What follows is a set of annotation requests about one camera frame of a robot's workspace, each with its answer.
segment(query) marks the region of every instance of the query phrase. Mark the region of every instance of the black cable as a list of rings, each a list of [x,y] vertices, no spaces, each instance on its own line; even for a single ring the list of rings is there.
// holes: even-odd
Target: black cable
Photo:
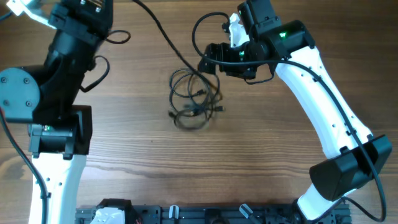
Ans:
[[[6,20],[8,17],[12,16],[12,12],[7,12],[0,17],[0,22]]]
[[[248,85],[255,85],[255,84],[260,84],[260,83],[265,83],[265,82],[271,81],[274,77],[275,77],[275,72],[271,72],[271,77],[268,78],[268,79],[266,79],[266,80],[256,81],[256,82],[248,82],[246,79],[244,79],[244,81],[245,81]]]
[[[257,61],[257,62],[221,62],[221,61],[217,61],[217,60],[213,60],[212,58],[207,57],[206,55],[204,55],[203,53],[200,52],[198,46],[196,45],[195,42],[195,33],[196,30],[199,26],[199,24],[206,19],[207,17],[210,16],[225,16],[225,13],[223,12],[213,12],[213,13],[209,13],[207,15],[204,15],[203,17],[201,17],[197,23],[195,24],[195,26],[193,27],[193,31],[192,31],[192,44],[193,47],[195,48],[195,50],[197,51],[197,53],[199,54],[199,56],[201,56],[203,59],[207,60],[208,62],[217,64],[217,65],[227,65],[227,66],[253,66],[253,65],[265,65],[265,64],[277,64],[277,63],[284,63],[284,64],[288,64],[288,65],[293,65],[296,66],[298,68],[301,68],[302,70],[305,70],[306,72],[308,72],[309,74],[312,75],[312,77],[319,82],[319,84],[321,84],[321,86],[325,89],[325,91],[329,94],[330,98],[332,99],[332,101],[334,102],[334,104],[336,105],[338,111],[340,112],[341,116],[343,117],[348,130],[350,131],[351,135],[354,137],[355,142],[357,143],[358,147],[361,150],[361,153],[363,154],[363,156],[366,159],[366,162],[368,163],[369,168],[371,169],[372,175],[374,177],[374,180],[376,182],[377,185],[377,189],[379,191],[379,196],[380,196],[380,202],[381,202],[381,217],[380,218],[376,218],[373,215],[371,215],[369,212],[367,212],[363,207],[361,207],[358,203],[353,203],[353,205],[357,206],[365,215],[367,215],[369,218],[371,218],[372,220],[376,221],[376,222],[383,222],[386,219],[387,216],[387,203],[386,203],[386,196],[384,195],[384,191],[382,188],[382,184],[379,178],[379,175],[377,174],[376,169],[374,168],[373,162],[370,159],[368,153],[366,152],[365,148],[362,145],[361,140],[359,140],[358,135],[356,134],[356,131],[354,129],[354,127],[352,126],[351,122],[349,121],[347,114],[345,113],[344,109],[342,108],[342,106],[340,105],[340,102],[337,100],[336,96],[333,94],[333,92],[330,90],[330,88],[328,87],[328,85],[322,80],[322,78],[320,76],[318,76],[313,70],[311,70],[310,68],[307,68],[306,66],[297,63],[297,62],[292,62],[292,61],[288,61],[288,60],[263,60],[263,61]],[[347,200],[349,202],[354,202],[354,200],[348,198],[348,197],[343,197],[342,200]]]
[[[192,65],[190,65],[185,59],[184,57],[181,55],[181,53],[178,51],[178,49],[174,46],[173,42],[170,40],[170,38],[167,36],[166,32],[163,30],[162,24],[159,22],[159,20],[156,18],[155,14],[144,4],[142,3],[140,0],[132,0],[133,2],[137,3],[140,7],[142,7],[146,12],[148,12],[148,14],[151,16],[151,18],[155,21],[157,27],[159,28],[160,32],[162,33],[162,35],[164,36],[164,39],[167,41],[167,43],[171,46],[171,48],[173,49],[173,51],[175,52],[175,54],[177,54],[178,58],[188,67],[188,69],[190,71],[192,71],[192,73],[194,75],[196,75],[197,77],[199,77],[204,83],[206,83],[205,86],[209,85],[211,86],[211,82],[205,77],[203,76],[200,72],[198,72],[196,69],[194,69],[192,67]],[[179,111],[177,114],[174,115],[174,123],[176,126],[178,126],[179,128],[185,129],[185,130],[193,130],[193,129],[198,129],[203,127],[203,125],[199,125],[198,127],[186,127],[184,126],[182,123],[179,123],[179,117],[180,116],[189,116],[187,114],[195,114],[195,113],[203,113],[205,114],[205,116],[207,118],[211,117],[211,114],[213,112],[214,108],[214,104],[213,102],[215,102],[217,99],[217,96],[220,94],[220,81],[218,80],[218,76],[214,75],[217,79],[217,88],[214,92],[214,94],[210,94],[211,91],[208,91],[206,98],[209,97],[208,101],[204,101],[203,103],[201,103],[200,105],[197,104],[194,100],[192,95],[190,94],[190,85],[188,84],[188,96],[189,98],[191,98],[191,100],[193,101],[193,104],[196,106],[196,108],[193,109],[187,109],[187,110],[183,110],[183,111]],[[210,106],[210,113],[209,115],[207,115],[207,110],[208,107],[206,107],[205,105],[207,105],[209,103]]]
[[[105,58],[104,56],[102,56],[102,55],[97,55],[97,56],[93,57],[93,63],[95,63],[95,59],[97,59],[97,58],[103,58],[103,59],[105,60],[105,62],[106,62],[106,70],[105,70],[104,74],[103,74],[99,79],[97,79],[97,80],[96,80],[95,82],[93,82],[92,84],[88,85],[86,88],[80,86],[80,90],[81,90],[83,93],[87,93],[88,91],[90,91],[90,90],[92,90],[94,87],[96,87],[98,84],[100,84],[100,83],[104,80],[104,78],[106,78],[106,76],[107,76],[108,73],[109,73],[109,70],[111,69],[111,66],[110,66],[110,64],[109,64],[108,59],[106,59],[106,58]]]
[[[173,84],[173,80],[174,80],[175,76],[182,72],[184,72],[183,75],[179,79],[177,79],[177,81],[175,81],[175,83]],[[213,101],[210,100],[210,99],[212,99],[212,96],[214,95],[214,93],[212,92],[212,88],[217,89],[217,87],[212,86],[211,83],[206,82],[206,80],[202,79],[201,77],[199,77],[199,79],[201,80],[203,86],[205,86],[205,90],[202,89],[202,90],[197,91],[195,94],[192,94],[190,86],[191,86],[191,81],[192,81],[193,77],[195,77],[195,74],[191,70],[186,69],[186,68],[181,68],[181,69],[178,69],[173,72],[173,74],[170,76],[170,82],[169,82],[170,106],[172,107],[172,109],[175,112],[177,112],[177,114],[174,114],[173,112],[169,112],[169,116],[174,119],[173,122],[176,127],[186,130],[186,131],[193,131],[193,130],[201,129],[210,120],[214,111],[223,111],[224,110],[224,108],[222,106],[215,106],[217,104],[217,102],[219,102],[222,99],[221,93],[219,93],[219,95],[220,95],[219,100],[213,100]],[[177,85],[184,78],[189,78],[188,84],[187,84],[187,92],[188,92],[187,95],[179,94],[175,91],[175,88],[177,87]],[[220,80],[218,79],[218,77],[217,77],[217,84],[218,84],[218,86],[220,85]],[[204,94],[206,94],[205,99],[200,104],[198,104],[194,100],[194,97],[204,95]],[[174,103],[173,103],[174,95],[177,95],[182,98],[189,98],[191,100],[191,104],[186,105],[184,110],[176,109],[176,107],[174,106]],[[201,116],[201,115],[204,115],[205,120],[195,126],[186,126],[180,119],[182,117],[193,118],[193,117],[197,117],[197,116]]]
[[[109,32],[108,37],[111,36],[112,34],[117,34],[117,33],[127,34],[127,38],[125,38],[124,40],[121,40],[121,41],[115,41],[115,40],[111,40],[111,39],[107,38],[106,41],[111,44],[124,44],[127,41],[129,41],[131,38],[131,34],[127,30],[112,30],[111,32]]]
[[[45,188],[44,180],[40,173],[37,171],[36,167],[33,165],[33,163],[27,158],[25,153],[22,151],[22,149],[19,147],[18,143],[15,141],[13,138],[10,129],[8,128],[8,125],[6,123],[6,119],[4,118],[4,115],[2,111],[0,110],[0,122],[2,124],[2,127],[4,128],[4,132],[6,133],[8,139],[10,140],[12,146],[16,149],[18,154],[22,157],[22,160],[26,163],[30,171],[32,171],[33,175],[35,176],[37,183],[40,187],[41,191],[41,196],[40,198],[42,199],[42,224],[47,223],[47,190]]]

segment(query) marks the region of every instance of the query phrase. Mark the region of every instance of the wooden surface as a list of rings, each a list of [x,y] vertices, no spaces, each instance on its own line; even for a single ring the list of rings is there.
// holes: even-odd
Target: wooden surface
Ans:
[[[190,42],[196,20],[212,11],[228,14],[241,1],[156,1],[147,5],[175,45],[194,66]],[[284,22],[303,21],[317,42],[333,81],[360,120],[375,135],[398,145],[398,2],[395,0],[272,1]],[[222,18],[198,30],[201,49],[227,41]],[[141,205],[290,203],[310,185],[308,169],[325,159],[303,109],[279,79],[249,86],[219,74],[222,105],[210,126],[177,130],[167,115],[170,74],[183,66],[152,19],[128,0],[114,4],[114,29],[126,29],[125,45],[105,43],[98,54],[111,73],[76,104],[93,107],[94,133],[78,193],[78,206],[103,198],[128,198]],[[0,24],[0,69],[43,63],[54,31],[26,16]],[[100,63],[84,84],[103,72]],[[258,78],[269,75],[263,68]],[[27,150],[25,125],[11,125]],[[398,223],[398,155],[393,152],[381,180],[388,202],[387,223]],[[32,174],[0,130],[0,223],[27,223]],[[353,194],[379,214],[374,183]],[[354,223],[370,223],[353,209]]]

